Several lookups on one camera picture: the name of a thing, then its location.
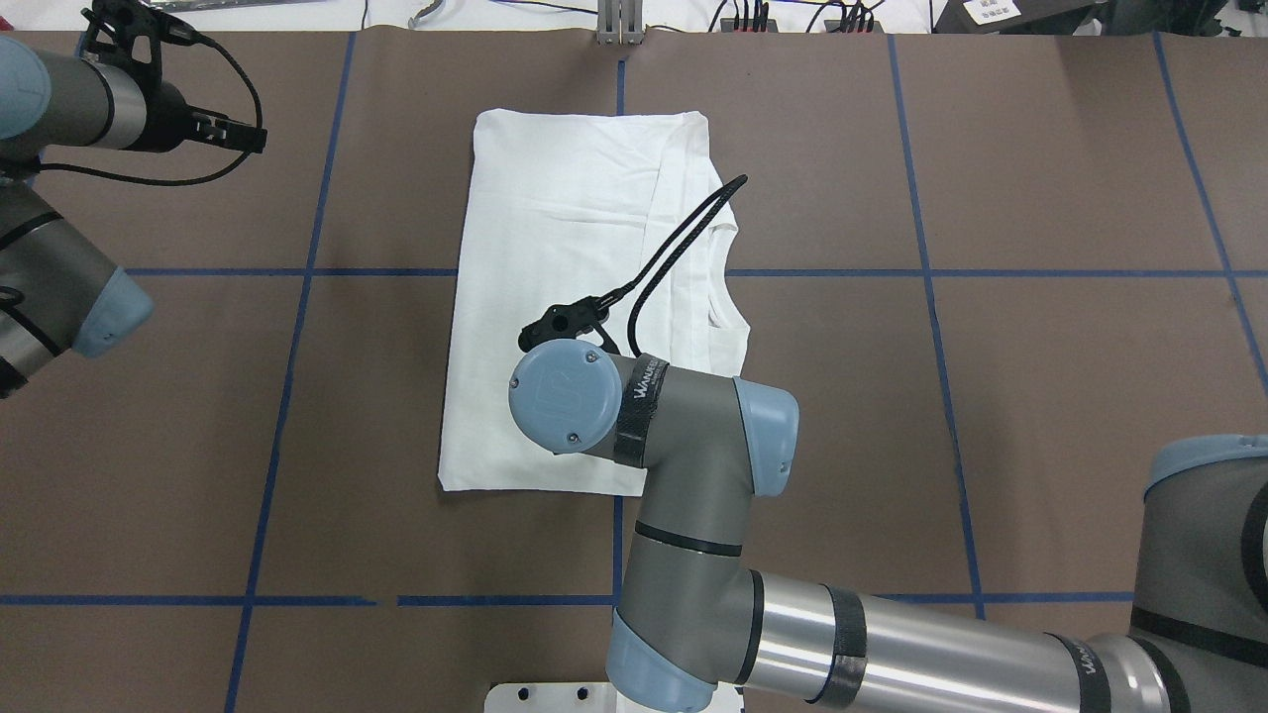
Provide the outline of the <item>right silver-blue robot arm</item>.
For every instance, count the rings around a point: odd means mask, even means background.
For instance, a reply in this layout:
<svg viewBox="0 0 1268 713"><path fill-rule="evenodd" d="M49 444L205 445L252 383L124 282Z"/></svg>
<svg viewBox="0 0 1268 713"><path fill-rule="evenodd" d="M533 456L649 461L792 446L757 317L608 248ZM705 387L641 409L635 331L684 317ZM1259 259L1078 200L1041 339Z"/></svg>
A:
<svg viewBox="0 0 1268 713"><path fill-rule="evenodd" d="M938 495L885 506L891 487L812 450L795 504L810 532L753 532L753 502L787 488L798 402L784 389L689 370L607 345L526 345L510 412L530 442L643 469L645 483L612 614L606 671L633 702L697 712L724 684L833 712L1263 712L1265 438L1175 442L1150 468L1054 461L1011 472L1019 440L970 439L970 495L987 502L988 584L1006 576L1006 534L1049 542L1031 565L1096 559L1104 535L1137 535L1129 631L1078 639L956 618L818 581L812 559L915 568L948 524L921 525Z"/></svg>

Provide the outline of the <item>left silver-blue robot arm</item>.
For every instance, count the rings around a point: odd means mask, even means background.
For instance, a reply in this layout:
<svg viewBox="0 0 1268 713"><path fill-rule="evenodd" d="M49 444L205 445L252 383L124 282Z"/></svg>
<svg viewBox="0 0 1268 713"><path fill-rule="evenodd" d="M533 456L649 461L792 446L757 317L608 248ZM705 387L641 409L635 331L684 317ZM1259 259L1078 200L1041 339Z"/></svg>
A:
<svg viewBox="0 0 1268 713"><path fill-rule="evenodd" d="M3 395L66 353L104 356L153 315L153 298L120 263L38 190L58 173L49 148L166 154L185 142L231 151L237 167L268 141L262 100L231 119L193 105L158 74L153 55L107 57L37 49L3 37Z"/></svg>

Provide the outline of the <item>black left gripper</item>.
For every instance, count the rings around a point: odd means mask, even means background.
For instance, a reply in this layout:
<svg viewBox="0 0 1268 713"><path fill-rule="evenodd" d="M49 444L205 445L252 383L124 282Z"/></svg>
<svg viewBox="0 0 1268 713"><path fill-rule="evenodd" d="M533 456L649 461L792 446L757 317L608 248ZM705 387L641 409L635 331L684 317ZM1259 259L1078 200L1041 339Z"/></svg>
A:
<svg viewBox="0 0 1268 713"><path fill-rule="evenodd" d="M145 129L139 134L141 154L167 154L190 140L240 154L262 154L268 129L245 126L213 110L194 112L176 86L160 81L147 98Z"/></svg>

